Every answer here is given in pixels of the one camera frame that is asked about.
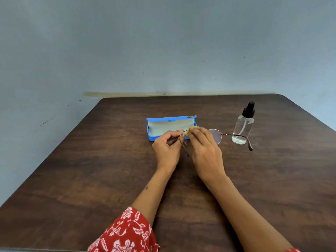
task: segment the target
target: wood grain surface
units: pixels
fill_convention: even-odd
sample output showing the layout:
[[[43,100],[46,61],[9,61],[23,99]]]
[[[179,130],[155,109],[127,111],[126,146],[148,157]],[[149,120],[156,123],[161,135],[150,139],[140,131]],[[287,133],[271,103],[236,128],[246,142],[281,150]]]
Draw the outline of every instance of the wood grain surface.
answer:
[[[281,95],[102,99],[2,205],[0,247],[86,250],[155,171],[146,118],[197,115],[230,133],[249,101],[254,151],[223,137],[227,175],[292,245],[336,251],[336,132]],[[243,251],[185,154],[153,229],[161,252]]]

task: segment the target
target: red patterned clothing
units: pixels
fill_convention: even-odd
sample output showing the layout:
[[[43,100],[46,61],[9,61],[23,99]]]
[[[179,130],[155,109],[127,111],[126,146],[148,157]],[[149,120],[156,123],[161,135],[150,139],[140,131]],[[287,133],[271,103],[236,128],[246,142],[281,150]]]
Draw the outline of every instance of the red patterned clothing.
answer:
[[[128,207],[106,231],[92,243],[88,252],[158,252],[154,232],[145,217]],[[286,252],[300,252],[290,249]]]

